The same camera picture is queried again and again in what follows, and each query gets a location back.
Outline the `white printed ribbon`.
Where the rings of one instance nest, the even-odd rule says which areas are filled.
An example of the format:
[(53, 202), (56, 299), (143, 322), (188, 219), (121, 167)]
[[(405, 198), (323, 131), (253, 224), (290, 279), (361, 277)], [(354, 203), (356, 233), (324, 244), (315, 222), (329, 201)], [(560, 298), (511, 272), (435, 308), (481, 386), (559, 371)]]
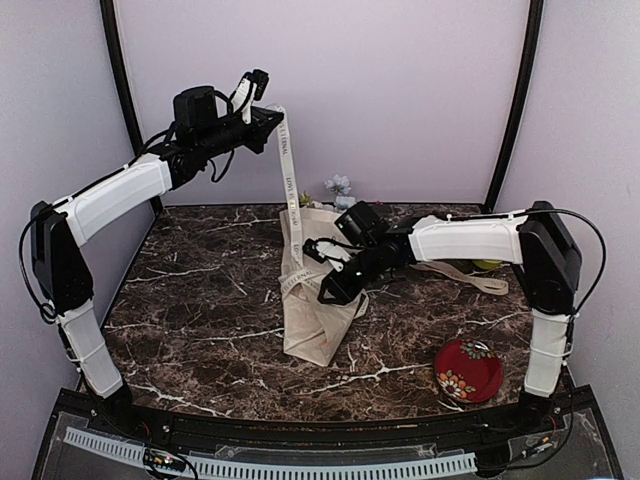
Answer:
[(293, 154), (290, 147), (290, 130), (286, 118), (277, 126), (276, 135), (286, 197), (286, 209), (281, 212), (284, 249), (279, 277), (284, 317), (287, 321), (309, 322), (322, 319), (331, 321), (357, 319), (363, 316), (368, 308), (369, 298), (365, 293), (360, 293), (346, 306), (324, 305), (317, 300), (320, 288), (317, 280), (325, 273), (304, 266), (303, 244), (306, 238), (303, 232), (303, 214), (305, 210), (299, 206)]

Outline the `blue fake flower stem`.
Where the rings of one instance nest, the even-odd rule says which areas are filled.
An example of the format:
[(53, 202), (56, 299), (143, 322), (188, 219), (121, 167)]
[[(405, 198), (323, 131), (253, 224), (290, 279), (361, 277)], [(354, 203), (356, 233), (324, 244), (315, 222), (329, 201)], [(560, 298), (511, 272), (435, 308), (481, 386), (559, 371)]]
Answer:
[(334, 195), (336, 211), (345, 211), (356, 203), (356, 198), (350, 194), (352, 187), (347, 176), (334, 175), (324, 182), (325, 188)]

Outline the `beige wrapping paper sheet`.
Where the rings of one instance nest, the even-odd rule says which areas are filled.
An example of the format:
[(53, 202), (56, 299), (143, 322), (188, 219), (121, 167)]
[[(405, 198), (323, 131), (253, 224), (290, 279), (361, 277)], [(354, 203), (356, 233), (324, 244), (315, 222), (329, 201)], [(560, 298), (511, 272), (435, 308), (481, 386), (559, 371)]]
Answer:
[(332, 266), (302, 253), (294, 255), (286, 210), (280, 212), (280, 223), (284, 240), (279, 277), (284, 313), (283, 350), (287, 355), (326, 367), (352, 321), (366, 313), (369, 297), (362, 292), (345, 306), (320, 303), (321, 281)]

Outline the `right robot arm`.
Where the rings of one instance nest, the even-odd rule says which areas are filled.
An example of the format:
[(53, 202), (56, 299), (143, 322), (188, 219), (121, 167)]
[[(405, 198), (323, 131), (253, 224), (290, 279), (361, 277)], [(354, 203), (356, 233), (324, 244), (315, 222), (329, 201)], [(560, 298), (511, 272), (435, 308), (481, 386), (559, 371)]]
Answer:
[(309, 239), (306, 256), (329, 262), (318, 300), (345, 306), (383, 274), (410, 265), (449, 260), (507, 264), (533, 315), (523, 390), (528, 396), (510, 413), (521, 434), (549, 416), (550, 397), (568, 355), (582, 254), (558, 211), (545, 201), (531, 208), (487, 215), (428, 215), (388, 223), (365, 202), (344, 212), (335, 226), (345, 241)]

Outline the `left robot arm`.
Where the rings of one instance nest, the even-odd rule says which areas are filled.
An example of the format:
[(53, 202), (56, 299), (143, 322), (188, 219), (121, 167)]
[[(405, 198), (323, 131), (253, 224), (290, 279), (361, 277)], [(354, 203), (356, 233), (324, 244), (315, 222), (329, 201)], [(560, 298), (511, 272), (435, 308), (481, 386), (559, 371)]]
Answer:
[(124, 399), (129, 387), (109, 351), (96, 315), (96, 271), (87, 253), (112, 224), (147, 201), (177, 190), (220, 155), (239, 148), (263, 152), (282, 113), (257, 106), (265, 87), (243, 79), (226, 96), (210, 85), (173, 99), (173, 120), (147, 140), (115, 172), (54, 202), (39, 202), (22, 238), (30, 243), (30, 267), (42, 293), (38, 308), (54, 325), (66, 354), (88, 390), (106, 401), (103, 421), (120, 436), (141, 427), (140, 412)]

